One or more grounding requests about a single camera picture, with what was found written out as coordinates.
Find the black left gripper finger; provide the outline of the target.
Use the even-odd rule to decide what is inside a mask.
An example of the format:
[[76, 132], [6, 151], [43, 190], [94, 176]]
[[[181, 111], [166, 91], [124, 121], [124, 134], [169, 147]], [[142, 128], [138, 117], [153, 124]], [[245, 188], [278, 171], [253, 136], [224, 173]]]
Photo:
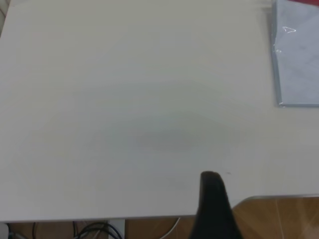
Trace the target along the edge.
[[190, 239], [241, 239], [221, 176], [212, 171], [200, 175], [199, 206]]

